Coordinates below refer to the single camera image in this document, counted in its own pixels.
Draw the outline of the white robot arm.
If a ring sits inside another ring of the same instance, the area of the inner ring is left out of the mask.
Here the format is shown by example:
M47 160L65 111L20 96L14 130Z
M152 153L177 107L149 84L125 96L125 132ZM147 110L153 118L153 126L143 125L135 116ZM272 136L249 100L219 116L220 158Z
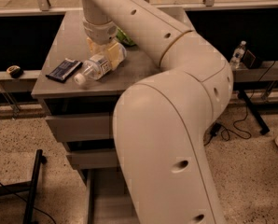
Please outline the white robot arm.
M225 110L233 75L193 27L144 0L85 0L160 68L123 92L113 114L118 160L141 224L227 224L203 136Z

